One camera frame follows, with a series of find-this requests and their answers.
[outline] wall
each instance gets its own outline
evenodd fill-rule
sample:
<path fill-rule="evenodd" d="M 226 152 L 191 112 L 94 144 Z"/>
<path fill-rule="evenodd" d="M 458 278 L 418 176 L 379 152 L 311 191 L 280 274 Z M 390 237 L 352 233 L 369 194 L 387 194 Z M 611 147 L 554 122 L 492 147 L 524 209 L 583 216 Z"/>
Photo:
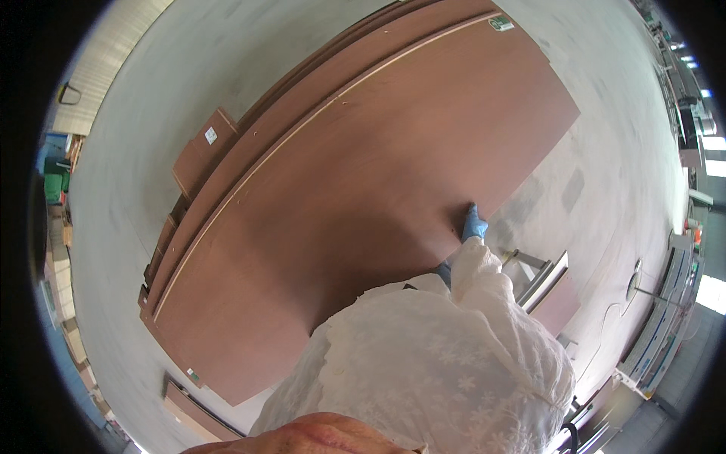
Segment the wall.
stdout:
<path fill-rule="evenodd" d="M 78 104 L 55 105 L 53 131 L 87 136 L 101 102 L 136 43 L 173 0 L 116 0 L 92 29 L 68 83 Z M 71 102 L 78 95 L 69 90 Z"/>
<path fill-rule="evenodd" d="M 73 363 L 73 358 L 70 357 L 70 353 L 65 344 L 60 327 L 54 328 L 50 319 L 50 314 L 46 308 L 43 292 L 40 288 L 38 288 L 38 298 L 36 298 L 36 310 L 38 311 L 38 318 L 43 326 L 43 332 L 46 337 L 46 342 L 48 343 L 48 348 L 53 356 L 56 368 L 60 372 L 61 379 L 68 390 L 68 394 L 70 394 L 71 398 L 76 402 L 83 413 L 88 416 L 88 419 L 97 428 L 101 429 L 106 425 L 106 420 L 103 418 L 98 408 L 96 408 L 96 405 L 94 405 L 88 391 L 86 390 L 86 386 L 81 380 L 81 375 L 78 373 L 78 369 L 76 369 L 76 365 Z"/>

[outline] electrical cable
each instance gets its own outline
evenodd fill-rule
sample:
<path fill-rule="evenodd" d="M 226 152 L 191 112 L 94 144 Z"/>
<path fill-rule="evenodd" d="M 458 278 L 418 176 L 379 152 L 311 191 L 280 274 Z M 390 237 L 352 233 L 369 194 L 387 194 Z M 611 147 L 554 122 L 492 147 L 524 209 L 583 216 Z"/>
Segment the electrical cable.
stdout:
<path fill-rule="evenodd" d="M 669 301 L 670 301 L 670 299 L 671 299 L 671 296 L 673 296 L 673 292 L 674 292 L 674 291 L 675 291 L 675 288 L 674 288 L 673 290 L 671 290 L 671 293 L 670 293 L 670 294 L 668 295 L 668 300 L 669 300 Z M 628 309 L 630 309 L 630 305 L 632 304 L 632 302 L 633 302 L 633 301 L 635 301 L 635 296 L 633 296 L 633 298 L 632 298 L 632 299 L 631 299 L 630 301 L 628 301 L 628 305 L 627 305 L 627 307 L 625 308 L 625 310 L 624 310 L 623 312 L 619 313 L 619 318 L 623 318 L 623 317 L 625 317 L 625 314 L 626 314 L 626 313 L 628 312 Z M 585 373 L 587 372 L 587 369 L 589 369 L 589 368 L 590 368 L 590 366 L 592 365 L 592 362 L 593 362 L 593 361 L 595 360 L 595 358 L 597 357 L 597 354 L 598 354 L 598 353 L 600 353 L 600 348 L 601 348 L 601 347 L 603 346 L 603 330 L 605 329 L 605 320 L 606 320 L 606 319 L 607 319 L 607 317 L 608 317 L 608 312 L 610 312 L 610 309 L 611 309 L 612 307 L 615 307 L 615 306 L 622 306 L 622 305 L 623 305 L 622 303 L 612 303 L 612 304 L 610 304 L 610 305 L 609 305 L 609 306 L 608 306 L 608 307 L 607 307 L 607 308 L 605 309 L 605 314 L 603 315 L 603 321 L 602 321 L 602 322 L 600 323 L 600 335 L 598 336 L 598 340 L 597 340 L 597 349 L 595 350 L 595 353 L 594 353 L 594 354 L 592 355 L 592 358 L 590 358 L 590 361 L 589 361 L 589 362 L 587 363 L 587 365 L 585 366 L 585 369 L 583 369 L 583 370 L 582 370 L 582 373 L 580 374 L 580 376 L 579 376 L 579 377 L 577 377 L 577 381 L 580 381 L 580 380 L 582 379 L 582 377 L 584 377 Z"/>

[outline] green label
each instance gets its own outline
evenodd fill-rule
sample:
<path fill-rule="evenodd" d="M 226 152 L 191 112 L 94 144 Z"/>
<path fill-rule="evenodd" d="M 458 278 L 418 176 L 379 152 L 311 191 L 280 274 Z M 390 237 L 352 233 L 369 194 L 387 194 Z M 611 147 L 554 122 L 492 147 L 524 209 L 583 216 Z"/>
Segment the green label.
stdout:
<path fill-rule="evenodd" d="M 492 19 L 489 19 L 489 24 L 496 31 L 507 31 L 507 30 L 512 30 L 514 28 L 514 24 L 512 24 L 509 21 L 509 19 L 507 19 L 504 16 L 497 16 Z"/>

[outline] window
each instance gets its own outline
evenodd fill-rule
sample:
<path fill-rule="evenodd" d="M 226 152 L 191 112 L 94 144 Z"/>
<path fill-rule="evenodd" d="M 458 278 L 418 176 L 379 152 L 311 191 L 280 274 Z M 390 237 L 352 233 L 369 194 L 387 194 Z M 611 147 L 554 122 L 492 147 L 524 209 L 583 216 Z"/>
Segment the window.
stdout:
<path fill-rule="evenodd" d="M 726 314 L 726 282 L 703 275 L 696 294 L 696 302 L 721 315 Z"/>
<path fill-rule="evenodd" d="M 726 161 L 706 159 L 706 175 L 709 177 L 726 177 Z"/>
<path fill-rule="evenodd" d="M 703 136 L 701 138 L 704 150 L 726 150 L 726 139 L 718 136 Z"/>

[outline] label sticker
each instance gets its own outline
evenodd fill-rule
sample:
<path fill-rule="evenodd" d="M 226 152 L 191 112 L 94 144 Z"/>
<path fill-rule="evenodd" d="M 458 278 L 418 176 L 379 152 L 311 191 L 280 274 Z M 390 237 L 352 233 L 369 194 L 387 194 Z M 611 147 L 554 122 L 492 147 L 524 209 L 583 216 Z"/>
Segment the label sticker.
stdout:
<path fill-rule="evenodd" d="M 207 132 L 204 133 L 204 137 L 207 138 L 207 142 L 209 142 L 209 145 L 212 145 L 215 140 L 217 140 L 217 133 L 214 131 L 214 128 L 207 129 Z"/>
<path fill-rule="evenodd" d="M 514 28 L 514 24 L 512 24 L 509 19 L 504 16 L 498 16 L 493 19 L 489 19 L 489 24 L 496 31 L 507 31 Z"/>

